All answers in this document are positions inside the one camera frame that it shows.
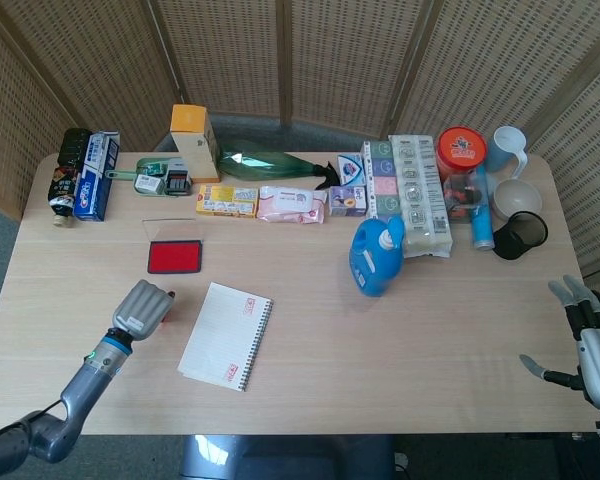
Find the multicolour tissue pack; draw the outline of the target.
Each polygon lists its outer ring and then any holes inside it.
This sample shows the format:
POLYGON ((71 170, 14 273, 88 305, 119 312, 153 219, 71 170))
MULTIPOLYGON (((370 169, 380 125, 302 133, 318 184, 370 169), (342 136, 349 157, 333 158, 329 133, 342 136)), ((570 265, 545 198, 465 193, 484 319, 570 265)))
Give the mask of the multicolour tissue pack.
POLYGON ((387 222, 401 213, 391 143, 365 141, 361 156, 366 181, 367 217, 387 222))

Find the orange lidded jar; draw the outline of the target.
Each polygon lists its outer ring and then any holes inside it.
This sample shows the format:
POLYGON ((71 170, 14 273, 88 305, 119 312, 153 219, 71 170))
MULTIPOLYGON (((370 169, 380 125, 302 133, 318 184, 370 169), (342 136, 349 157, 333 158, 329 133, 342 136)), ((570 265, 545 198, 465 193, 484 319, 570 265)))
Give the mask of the orange lidded jar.
POLYGON ((436 163, 440 180, 450 175, 467 174, 480 165, 487 154, 482 135, 468 127, 454 126, 444 130, 436 143, 436 163))

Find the blue tube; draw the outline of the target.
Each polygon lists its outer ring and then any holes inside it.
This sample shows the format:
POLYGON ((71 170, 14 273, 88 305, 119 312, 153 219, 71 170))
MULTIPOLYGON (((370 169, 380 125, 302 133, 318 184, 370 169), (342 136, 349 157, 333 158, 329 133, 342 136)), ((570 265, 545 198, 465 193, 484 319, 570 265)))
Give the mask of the blue tube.
POLYGON ((483 165, 479 165, 473 174, 474 185, 481 194, 476 202, 476 207, 471 212, 471 227, 473 247, 479 251, 488 251, 494 248, 491 212, 489 206, 489 192, 486 172, 483 165))

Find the clear pack orange black items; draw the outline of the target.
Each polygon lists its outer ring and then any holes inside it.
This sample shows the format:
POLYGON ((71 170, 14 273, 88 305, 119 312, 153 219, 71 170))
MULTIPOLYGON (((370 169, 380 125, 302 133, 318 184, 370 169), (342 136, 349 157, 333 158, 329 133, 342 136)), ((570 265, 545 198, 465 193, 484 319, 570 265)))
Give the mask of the clear pack orange black items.
POLYGON ((482 203, 483 193, 473 174, 451 174, 443 184, 443 195, 450 222, 469 222, 482 203))

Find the blue white toothpaste box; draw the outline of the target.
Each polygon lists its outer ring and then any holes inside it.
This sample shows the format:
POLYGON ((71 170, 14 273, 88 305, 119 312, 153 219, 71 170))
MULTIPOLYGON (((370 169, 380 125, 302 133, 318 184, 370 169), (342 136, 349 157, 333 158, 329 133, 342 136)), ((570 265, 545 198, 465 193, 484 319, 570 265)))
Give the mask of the blue white toothpaste box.
POLYGON ((73 215, 78 220, 104 221, 112 183, 107 173, 116 168, 119 143, 117 131, 100 131, 90 136, 76 187, 73 215))

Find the pink wet wipes pack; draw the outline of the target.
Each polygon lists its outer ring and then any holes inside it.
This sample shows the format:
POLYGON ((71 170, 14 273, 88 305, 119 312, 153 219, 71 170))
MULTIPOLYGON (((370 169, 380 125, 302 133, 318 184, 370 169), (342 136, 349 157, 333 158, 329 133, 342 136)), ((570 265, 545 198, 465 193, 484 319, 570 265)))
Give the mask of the pink wet wipes pack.
POLYGON ((327 197, 323 190, 262 186, 256 218, 269 223, 321 224, 327 197))

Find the spiral lined notebook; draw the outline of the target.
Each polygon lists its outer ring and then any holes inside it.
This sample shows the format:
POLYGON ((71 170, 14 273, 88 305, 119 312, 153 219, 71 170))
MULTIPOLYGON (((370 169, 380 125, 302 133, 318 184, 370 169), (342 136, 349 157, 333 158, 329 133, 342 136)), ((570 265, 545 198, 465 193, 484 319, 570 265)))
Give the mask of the spiral lined notebook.
POLYGON ((211 283, 178 365, 193 380, 246 390, 274 302, 211 283))

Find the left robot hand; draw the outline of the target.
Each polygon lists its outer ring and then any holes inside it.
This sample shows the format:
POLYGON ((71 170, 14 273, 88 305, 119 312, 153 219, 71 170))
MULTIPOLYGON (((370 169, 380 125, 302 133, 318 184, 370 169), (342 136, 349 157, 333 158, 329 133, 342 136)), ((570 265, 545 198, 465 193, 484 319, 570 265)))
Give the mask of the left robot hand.
POLYGON ((135 341, 145 340, 168 315, 174 301, 169 292, 139 280, 115 309, 112 324, 135 341))

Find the light blue pitcher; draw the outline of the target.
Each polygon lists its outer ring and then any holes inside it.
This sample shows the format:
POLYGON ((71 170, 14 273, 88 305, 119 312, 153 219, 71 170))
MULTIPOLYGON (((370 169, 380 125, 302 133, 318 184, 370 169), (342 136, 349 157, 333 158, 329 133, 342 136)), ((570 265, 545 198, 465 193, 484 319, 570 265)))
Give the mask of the light blue pitcher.
POLYGON ((487 145, 485 170, 489 173, 500 171, 515 157, 518 164, 511 177, 518 179, 528 164, 526 145, 526 136, 520 129, 509 125, 497 128, 487 145))

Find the green plastic spray bottle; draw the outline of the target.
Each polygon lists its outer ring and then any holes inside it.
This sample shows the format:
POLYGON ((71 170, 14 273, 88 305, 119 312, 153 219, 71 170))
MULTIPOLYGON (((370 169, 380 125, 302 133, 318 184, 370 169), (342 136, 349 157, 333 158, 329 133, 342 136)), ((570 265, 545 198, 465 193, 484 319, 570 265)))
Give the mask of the green plastic spray bottle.
POLYGON ((274 151, 248 140, 222 143, 217 167, 222 173, 244 181, 323 177, 324 180, 316 187, 317 190, 340 186, 339 174, 330 163, 312 163, 296 155, 274 151))

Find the yellow flat box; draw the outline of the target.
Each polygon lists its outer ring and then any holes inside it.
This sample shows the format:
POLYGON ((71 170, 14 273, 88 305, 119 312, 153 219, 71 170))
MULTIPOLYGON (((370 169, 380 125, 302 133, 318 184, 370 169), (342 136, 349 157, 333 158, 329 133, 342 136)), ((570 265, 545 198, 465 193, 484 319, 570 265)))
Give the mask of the yellow flat box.
POLYGON ((196 212, 200 215, 255 218, 258 202, 257 188, 203 184, 197 195, 196 212))

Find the black mesh pen holder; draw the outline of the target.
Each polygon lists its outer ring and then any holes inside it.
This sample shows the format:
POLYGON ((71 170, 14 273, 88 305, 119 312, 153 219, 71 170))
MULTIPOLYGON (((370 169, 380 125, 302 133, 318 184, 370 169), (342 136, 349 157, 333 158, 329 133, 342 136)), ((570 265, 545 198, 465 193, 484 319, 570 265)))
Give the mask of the black mesh pen holder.
POLYGON ((493 234, 493 251, 504 260, 516 260, 529 250, 543 245, 547 238, 547 224, 538 214, 518 211, 493 234))

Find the dark drink bottle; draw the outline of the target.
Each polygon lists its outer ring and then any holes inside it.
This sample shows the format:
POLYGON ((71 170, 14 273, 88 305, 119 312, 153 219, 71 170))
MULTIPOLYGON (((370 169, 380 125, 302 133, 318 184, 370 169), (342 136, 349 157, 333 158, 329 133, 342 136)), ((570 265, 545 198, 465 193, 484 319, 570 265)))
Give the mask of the dark drink bottle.
POLYGON ((54 226, 68 227, 71 223, 76 190, 91 135, 92 132, 84 128, 70 128, 64 133, 48 191, 48 204, 54 213, 54 226))

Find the small white green box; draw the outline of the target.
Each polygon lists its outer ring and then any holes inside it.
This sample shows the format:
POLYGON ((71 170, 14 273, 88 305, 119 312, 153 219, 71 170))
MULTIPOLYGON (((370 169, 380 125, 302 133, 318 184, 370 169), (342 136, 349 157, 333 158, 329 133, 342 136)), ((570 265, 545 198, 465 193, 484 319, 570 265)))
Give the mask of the small white green box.
POLYGON ((143 195, 162 195, 164 181, 161 177, 139 174, 134 181, 134 189, 143 195))

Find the tall yellow orange carton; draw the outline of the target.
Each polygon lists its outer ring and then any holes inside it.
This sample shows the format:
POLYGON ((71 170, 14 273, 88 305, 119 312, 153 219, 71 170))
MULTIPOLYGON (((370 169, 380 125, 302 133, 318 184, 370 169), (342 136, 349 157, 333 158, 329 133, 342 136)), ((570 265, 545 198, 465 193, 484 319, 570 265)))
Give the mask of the tall yellow orange carton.
POLYGON ((220 181, 217 167, 220 149, 206 107, 174 104, 170 133, 194 183, 220 181))

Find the blue detergent bottle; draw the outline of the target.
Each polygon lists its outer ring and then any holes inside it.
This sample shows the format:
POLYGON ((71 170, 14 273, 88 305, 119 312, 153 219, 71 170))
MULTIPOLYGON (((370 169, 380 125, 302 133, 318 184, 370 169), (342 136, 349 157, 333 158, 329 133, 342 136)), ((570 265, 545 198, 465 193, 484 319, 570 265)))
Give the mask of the blue detergent bottle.
POLYGON ((380 297, 403 264, 405 227, 400 216, 387 222, 369 218, 357 228, 349 250, 349 266, 359 290, 380 297))

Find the long white plastic pack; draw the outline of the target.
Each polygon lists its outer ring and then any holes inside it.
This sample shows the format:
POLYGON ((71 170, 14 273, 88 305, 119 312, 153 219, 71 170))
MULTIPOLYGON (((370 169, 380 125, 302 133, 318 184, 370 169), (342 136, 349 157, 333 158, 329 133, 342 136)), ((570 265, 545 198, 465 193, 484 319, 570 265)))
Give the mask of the long white plastic pack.
POLYGON ((390 135, 401 214, 404 257, 449 258, 453 245, 433 138, 390 135))

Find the red ink pad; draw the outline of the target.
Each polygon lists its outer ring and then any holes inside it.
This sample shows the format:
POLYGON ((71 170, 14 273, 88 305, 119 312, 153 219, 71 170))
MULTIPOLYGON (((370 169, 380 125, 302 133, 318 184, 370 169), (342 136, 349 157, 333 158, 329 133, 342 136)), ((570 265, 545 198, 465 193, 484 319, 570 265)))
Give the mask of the red ink pad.
POLYGON ((194 274, 201 270, 203 238, 194 218, 145 219, 141 224, 149 241, 149 274, 194 274))

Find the small purple box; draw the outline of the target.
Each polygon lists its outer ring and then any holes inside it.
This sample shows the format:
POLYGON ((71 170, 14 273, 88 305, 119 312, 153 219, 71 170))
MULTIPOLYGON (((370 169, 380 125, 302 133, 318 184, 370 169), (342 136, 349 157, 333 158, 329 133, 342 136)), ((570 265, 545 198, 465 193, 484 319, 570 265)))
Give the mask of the small purple box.
POLYGON ((362 217, 366 214, 364 186, 331 186, 328 194, 329 214, 336 217, 362 217))

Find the green plastic handled tray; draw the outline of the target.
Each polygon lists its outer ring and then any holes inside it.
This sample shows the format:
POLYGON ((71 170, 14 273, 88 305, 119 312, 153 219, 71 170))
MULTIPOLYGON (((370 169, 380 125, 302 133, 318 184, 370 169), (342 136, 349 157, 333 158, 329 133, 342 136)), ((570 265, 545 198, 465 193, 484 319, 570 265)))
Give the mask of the green plastic handled tray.
MULTIPOLYGON (((136 163, 136 167, 134 171, 121 171, 121 170, 109 170, 105 173, 105 176, 108 179, 111 180, 124 180, 124 181, 131 181, 133 183, 133 188, 134 188, 134 181, 136 179, 136 176, 139 174, 142 174, 142 166, 148 162, 151 161, 158 161, 158 162, 163 162, 166 166, 168 163, 168 160, 171 158, 179 158, 179 157, 165 157, 165 158, 158 158, 158 157, 144 157, 141 158, 137 163, 136 163)), ((162 195, 145 195, 145 196, 152 196, 152 197, 156 197, 156 196, 169 196, 165 194, 165 179, 166 179, 166 174, 164 176, 161 176, 161 178, 164 181, 164 192, 162 195)))

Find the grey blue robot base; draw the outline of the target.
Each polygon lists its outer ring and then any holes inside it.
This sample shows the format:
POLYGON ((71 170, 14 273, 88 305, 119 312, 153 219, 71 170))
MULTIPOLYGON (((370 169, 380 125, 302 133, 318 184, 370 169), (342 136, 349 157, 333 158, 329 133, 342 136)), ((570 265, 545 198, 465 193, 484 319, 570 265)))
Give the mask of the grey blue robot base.
POLYGON ((185 438, 179 480, 393 480, 386 434, 185 438))

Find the white blue soap box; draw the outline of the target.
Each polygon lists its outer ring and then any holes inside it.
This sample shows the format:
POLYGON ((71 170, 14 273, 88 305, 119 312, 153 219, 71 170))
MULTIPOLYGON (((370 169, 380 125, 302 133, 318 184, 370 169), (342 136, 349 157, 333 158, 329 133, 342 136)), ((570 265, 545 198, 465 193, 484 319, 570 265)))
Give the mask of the white blue soap box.
POLYGON ((341 186, 365 186, 364 162, 359 153, 348 152, 337 155, 337 171, 341 186))

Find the wooden perforated folding screen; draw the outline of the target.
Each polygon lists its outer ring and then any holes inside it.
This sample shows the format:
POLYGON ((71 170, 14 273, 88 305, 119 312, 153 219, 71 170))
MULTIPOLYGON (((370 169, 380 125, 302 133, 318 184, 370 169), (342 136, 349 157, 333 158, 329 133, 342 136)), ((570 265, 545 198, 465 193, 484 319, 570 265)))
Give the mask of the wooden perforated folding screen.
POLYGON ((0 209, 67 128, 147 150, 179 101, 374 137, 515 124, 600 272, 600 0, 0 0, 0 209))

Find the beige bowl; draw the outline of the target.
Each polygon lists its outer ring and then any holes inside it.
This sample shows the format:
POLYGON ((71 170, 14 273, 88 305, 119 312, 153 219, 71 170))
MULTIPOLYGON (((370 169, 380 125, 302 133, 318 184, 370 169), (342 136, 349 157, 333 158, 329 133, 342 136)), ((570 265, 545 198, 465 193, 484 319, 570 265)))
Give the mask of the beige bowl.
POLYGON ((508 220, 521 211, 539 214, 543 201, 540 192, 533 185, 511 178, 496 185, 491 196, 491 207, 498 218, 508 220))

